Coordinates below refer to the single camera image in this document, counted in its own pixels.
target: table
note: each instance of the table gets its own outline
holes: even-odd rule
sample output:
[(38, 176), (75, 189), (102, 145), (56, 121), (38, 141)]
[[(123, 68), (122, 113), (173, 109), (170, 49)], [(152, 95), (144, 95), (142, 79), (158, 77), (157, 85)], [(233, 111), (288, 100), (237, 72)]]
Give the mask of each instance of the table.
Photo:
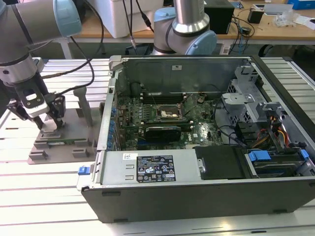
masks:
[[(297, 95), (296, 100), (303, 97), (305, 90), (308, 92), (304, 96), (311, 96), (308, 96), (311, 89), (307, 85), (313, 85), (294, 64), (282, 58), (265, 58), (264, 61), (290, 93), (302, 94)], [(50, 60), (42, 75), (69, 70), (83, 62)], [(100, 101), (106, 99), (110, 78), (108, 59), (94, 59), (92, 64), (96, 78), (88, 87), (87, 100), (91, 107), (97, 107)], [(86, 83), (90, 76), (89, 68), (84, 67), (73, 74), (47, 79), (45, 83), (49, 91), (58, 92)], [(77, 101), (73, 93), (66, 94), (67, 108), (77, 108)], [(300, 100), (300, 104), (303, 103), (314, 104), (314, 100)], [(0, 118), (1, 236), (81, 236), (99, 233), (104, 236), (245, 236), (258, 232), (261, 232), (260, 236), (315, 235), (315, 200), (289, 214), (102, 224), (76, 188), (78, 168), (92, 162), (28, 165), (28, 153), (37, 134), (38, 129), (33, 123), (22, 121), (9, 111)]]
[[(264, 1), (242, 1), (244, 9), (250, 9), (252, 4), (265, 4)], [(273, 3), (281, 3), (281, 0), (273, 0)], [(234, 15), (243, 20), (247, 20), (249, 11), (241, 11), (235, 9)], [(314, 10), (298, 10), (297, 13), (315, 17)], [(255, 34), (248, 41), (249, 44), (279, 44), (279, 45), (314, 45), (315, 31), (302, 25), (296, 27), (281, 27), (278, 28), (273, 25), (272, 20), (274, 16), (263, 15), (260, 24), (253, 24), (255, 27)], [(133, 34), (137, 43), (153, 43), (153, 33), (150, 30), (135, 32)], [(81, 34), (75, 36), (77, 42), (81, 43), (98, 43), (101, 37), (101, 29), (99, 21), (94, 14), (88, 12), (83, 22), (83, 29)], [(222, 44), (220, 54), (226, 55), (229, 52), (230, 46), (237, 37), (237, 28), (234, 24), (231, 25), (228, 34), (218, 34), (218, 43)], [(71, 59), (71, 51), (69, 49), (69, 39), (63, 38), (57, 40), (61, 44), (63, 53), (66, 59)], [(113, 38), (111, 34), (105, 30), (105, 43), (130, 43), (129, 37)]]

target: blue latch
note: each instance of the blue latch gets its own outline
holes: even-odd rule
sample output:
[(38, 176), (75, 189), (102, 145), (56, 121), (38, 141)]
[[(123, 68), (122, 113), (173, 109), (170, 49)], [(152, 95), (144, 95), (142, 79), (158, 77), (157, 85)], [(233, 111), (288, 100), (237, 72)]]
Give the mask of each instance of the blue latch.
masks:
[(80, 176), (88, 176), (90, 174), (89, 166), (81, 166), (78, 170), (78, 175)]
[(310, 157), (310, 155), (304, 149), (301, 150), (301, 155), (304, 158), (304, 160), (307, 160)]
[(270, 161), (271, 157), (268, 153), (268, 151), (251, 151), (250, 154), (248, 154), (251, 161)]

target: circuit board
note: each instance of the circuit board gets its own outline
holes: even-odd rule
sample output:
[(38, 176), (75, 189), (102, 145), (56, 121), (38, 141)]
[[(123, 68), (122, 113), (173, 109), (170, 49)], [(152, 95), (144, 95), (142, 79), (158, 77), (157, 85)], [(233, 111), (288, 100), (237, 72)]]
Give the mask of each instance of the circuit board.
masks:
[[(191, 149), (222, 145), (211, 119), (214, 101), (193, 94), (180, 104), (144, 104), (139, 98), (121, 97), (118, 102), (122, 150)], [(148, 142), (147, 127), (180, 127), (176, 142)]]

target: aluminum rail table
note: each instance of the aluminum rail table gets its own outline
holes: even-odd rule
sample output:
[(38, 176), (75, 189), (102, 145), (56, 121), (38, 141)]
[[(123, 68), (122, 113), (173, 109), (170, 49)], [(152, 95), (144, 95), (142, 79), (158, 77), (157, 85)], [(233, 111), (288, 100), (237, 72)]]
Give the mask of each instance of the aluminum rail table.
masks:
[[(315, 93), (310, 89), (314, 88), (313, 82), (292, 62), (282, 58), (266, 58), (264, 61), (314, 120), (315, 101), (312, 96)], [(42, 74), (66, 71), (82, 62), (50, 60)], [(88, 87), (87, 100), (95, 107), (106, 98), (110, 76), (108, 59), (95, 59), (92, 64), (96, 78)], [(50, 91), (61, 91), (89, 81), (90, 76), (89, 68), (84, 67), (78, 72), (45, 82)], [(66, 94), (68, 108), (78, 107), (77, 101), (73, 93)], [(37, 134), (34, 124), (19, 120), (8, 111), (0, 119), (1, 236), (315, 235), (315, 201), (294, 213), (278, 215), (102, 224), (76, 188), (78, 168), (92, 162), (28, 165), (28, 153)], [(165, 209), (165, 214), (169, 211), (172, 209)]]

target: warning label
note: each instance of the warning label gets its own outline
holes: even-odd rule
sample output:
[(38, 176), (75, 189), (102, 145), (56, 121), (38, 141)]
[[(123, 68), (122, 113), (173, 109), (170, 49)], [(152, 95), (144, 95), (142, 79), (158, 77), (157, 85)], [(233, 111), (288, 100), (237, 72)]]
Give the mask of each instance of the warning label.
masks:
[(137, 181), (176, 181), (173, 156), (138, 156)]

